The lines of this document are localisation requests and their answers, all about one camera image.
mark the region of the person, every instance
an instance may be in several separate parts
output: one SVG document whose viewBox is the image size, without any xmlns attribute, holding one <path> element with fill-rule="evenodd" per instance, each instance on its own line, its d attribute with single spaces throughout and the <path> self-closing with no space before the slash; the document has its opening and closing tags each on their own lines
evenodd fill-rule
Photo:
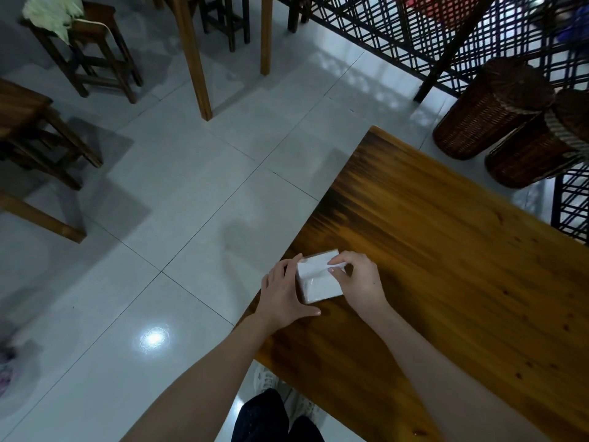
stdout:
<svg viewBox="0 0 589 442">
<path fill-rule="evenodd" d="M 298 301 L 299 254 L 279 261 L 261 281 L 260 302 L 225 340 L 176 379 L 121 442 L 213 442 L 262 343 L 276 330 L 306 316 L 316 306 Z M 357 314 L 385 342 L 447 440 L 548 441 L 526 419 L 441 355 L 395 312 L 385 297 L 376 264 L 366 255 L 344 251 L 329 264 L 346 262 L 351 276 L 330 268 Z M 320 409 L 300 397 L 289 432 L 289 417 L 276 392 L 277 378 L 259 368 L 256 396 L 241 408 L 232 442 L 321 442 Z"/>
</svg>

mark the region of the person's left hand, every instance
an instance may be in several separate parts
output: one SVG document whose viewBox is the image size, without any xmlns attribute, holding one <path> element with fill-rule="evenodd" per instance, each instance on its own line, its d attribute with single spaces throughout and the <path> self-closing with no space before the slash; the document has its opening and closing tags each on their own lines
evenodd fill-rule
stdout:
<svg viewBox="0 0 589 442">
<path fill-rule="evenodd" d="M 264 320 L 271 334 L 304 316 L 321 315 L 319 308 L 301 304 L 296 296 L 295 274 L 302 257 L 298 254 L 292 259 L 281 260 L 261 280 L 260 302 L 255 315 Z"/>
</svg>

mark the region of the forearm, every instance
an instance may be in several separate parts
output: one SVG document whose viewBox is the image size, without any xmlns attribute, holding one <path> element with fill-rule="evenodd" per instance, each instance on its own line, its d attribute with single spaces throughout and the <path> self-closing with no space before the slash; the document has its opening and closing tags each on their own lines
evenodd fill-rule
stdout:
<svg viewBox="0 0 589 442">
<path fill-rule="evenodd" d="M 213 442 L 252 360 L 270 331 L 246 318 L 215 349 L 176 379 L 121 442 Z"/>
<path fill-rule="evenodd" d="M 383 339 L 446 440 L 548 440 L 381 304 L 362 317 Z"/>
</svg>

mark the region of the basket lid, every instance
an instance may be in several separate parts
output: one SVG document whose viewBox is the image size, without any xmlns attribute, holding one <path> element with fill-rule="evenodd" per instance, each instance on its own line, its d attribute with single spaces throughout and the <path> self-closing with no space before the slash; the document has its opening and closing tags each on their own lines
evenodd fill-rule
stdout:
<svg viewBox="0 0 589 442">
<path fill-rule="evenodd" d="M 552 110 L 570 133 L 589 142 L 589 93 L 562 89 L 556 93 Z"/>
<path fill-rule="evenodd" d="M 554 89 L 542 73 L 518 59 L 497 57 L 482 69 L 491 91 L 511 107 L 541 111 L 554 102 Z"/>
</svg>

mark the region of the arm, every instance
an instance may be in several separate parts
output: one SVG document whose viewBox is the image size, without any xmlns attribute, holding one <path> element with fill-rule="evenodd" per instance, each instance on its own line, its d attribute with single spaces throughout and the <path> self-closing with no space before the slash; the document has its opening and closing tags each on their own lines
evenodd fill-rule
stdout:
<svg viewBox="0 0 589 442">
<path fill-rule="evenodd" d="M 296 297 L 301 257 L 281 260 L 264 276 L 256 312 L 168 386 L 121 442 L 214 441 L 266 338 L 296 319 L 321 313 Z"/>
<path fill-rule="evenodd" d="M 389 305 L 378 268 L 364 254 L 342 252 L 352 276 L 329 269 L 350 306 L 385 342 L 446 440 L 545 440 L 524 417 L 438 352 Z"/>
</svg>

